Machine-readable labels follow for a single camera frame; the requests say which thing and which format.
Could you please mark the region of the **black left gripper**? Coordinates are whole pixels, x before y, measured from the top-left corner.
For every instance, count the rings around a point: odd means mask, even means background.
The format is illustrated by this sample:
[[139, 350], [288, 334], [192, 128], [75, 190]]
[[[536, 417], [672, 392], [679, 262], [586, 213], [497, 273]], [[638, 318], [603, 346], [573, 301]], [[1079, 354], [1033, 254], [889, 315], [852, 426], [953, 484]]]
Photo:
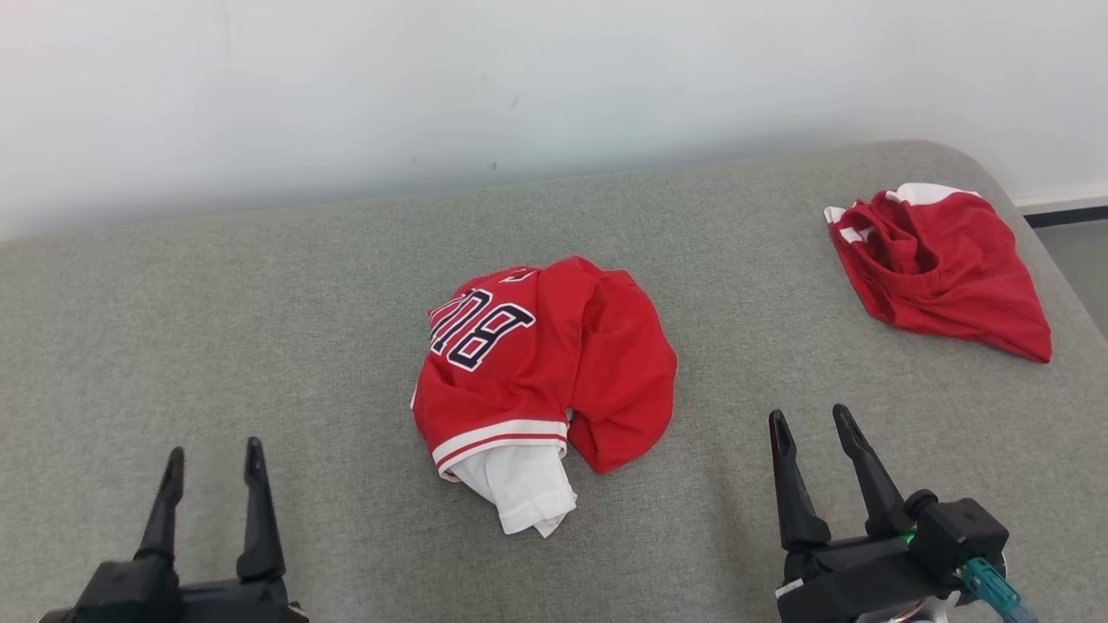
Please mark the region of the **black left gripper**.
[[285, 556], [261, 439], [247, 440], [238, 579], [181, 584], [172, 562], [184, 466], [184, 450], [177, 446], [163, 470], [135, 560], [101, 563], [74, 606], [48, 611], [38, 623], [310, 623], [281, 579]]

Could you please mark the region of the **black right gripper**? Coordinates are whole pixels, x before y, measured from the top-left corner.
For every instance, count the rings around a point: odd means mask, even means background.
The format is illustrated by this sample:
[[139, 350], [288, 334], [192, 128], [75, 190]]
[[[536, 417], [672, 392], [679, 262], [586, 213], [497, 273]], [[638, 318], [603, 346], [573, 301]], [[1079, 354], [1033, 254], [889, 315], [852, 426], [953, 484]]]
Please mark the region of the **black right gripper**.
[[868, 537], [828, 543], [831, 531], [808, 496], [786, 415], [769, 413], [779, 535], [787, 550], [784, 583], [774, 592], [781, 623], [947, 623], [957, 591], [938, 585], [912, 556], [914, 522], [854, 415], [834, 405], [834, 422], [866, 505]]

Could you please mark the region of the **red shorts with white stripes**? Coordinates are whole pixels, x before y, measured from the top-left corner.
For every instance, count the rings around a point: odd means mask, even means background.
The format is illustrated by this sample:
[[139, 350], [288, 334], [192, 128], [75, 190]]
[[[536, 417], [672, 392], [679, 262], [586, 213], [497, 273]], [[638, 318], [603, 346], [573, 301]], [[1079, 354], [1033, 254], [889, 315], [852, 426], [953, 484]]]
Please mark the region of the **red shorts with white stripes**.
[[1013, 229], [982, 195], [904, 183], [825, 208], [828, 236], [866, 314], [912, 334], [1050, 362], [1053, 340]]

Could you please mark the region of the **red jersey with white sleeves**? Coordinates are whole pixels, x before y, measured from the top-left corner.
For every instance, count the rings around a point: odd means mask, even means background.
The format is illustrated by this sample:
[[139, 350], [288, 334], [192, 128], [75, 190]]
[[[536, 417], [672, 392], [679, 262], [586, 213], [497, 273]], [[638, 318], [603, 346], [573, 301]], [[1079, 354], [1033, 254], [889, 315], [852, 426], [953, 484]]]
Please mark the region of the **red jersey with white sleeves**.
[[677, 355], [625, 270], [573, 256], [468, 280], [428, 312], [410, 410], [438, 474], [495, 505], [507, 535], [577, 508], [564, 457], [597, 473], [648, 453], [675, 408]]

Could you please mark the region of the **grey fabric sofa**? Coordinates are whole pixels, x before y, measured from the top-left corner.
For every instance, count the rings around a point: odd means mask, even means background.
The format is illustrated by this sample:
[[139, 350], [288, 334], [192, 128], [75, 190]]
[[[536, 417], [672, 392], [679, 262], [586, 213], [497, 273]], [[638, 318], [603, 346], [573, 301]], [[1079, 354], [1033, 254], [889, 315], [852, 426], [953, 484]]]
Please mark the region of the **grey fabric sofa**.
[[[974, 190], [1017, 238], [1049, 364], [866, 315], [822, 212], [905, 182]], [[571, 255], [630, 272], [678, 356], [675, 418], [577, 511], [503, 535], [439, 478], [408, 404], [425, 314], [472, 277]], [[831, 407], [903, 492], [1008, 527], [1042, 623], [1108, 623], [1108, 343], [992, 175], [899, 141], [511, 188], [0, 244], [0, 623], [70, 607], [138, 547], [186, 452], [185, 582], [230, 578], [249, 435], [312, 623], [778, 623], [768, 415], [837, 537], [866, 513]]]

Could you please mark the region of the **black and white wall baseboard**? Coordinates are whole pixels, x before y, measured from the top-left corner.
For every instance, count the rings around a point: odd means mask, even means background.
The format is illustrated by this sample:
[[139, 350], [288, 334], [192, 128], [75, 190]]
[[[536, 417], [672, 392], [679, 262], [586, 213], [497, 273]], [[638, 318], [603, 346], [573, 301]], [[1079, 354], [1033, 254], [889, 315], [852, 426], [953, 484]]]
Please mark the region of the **black and white wall baseboard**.
[[1108, 185], [1013, 200], [1030, 228], [1108, 221]]

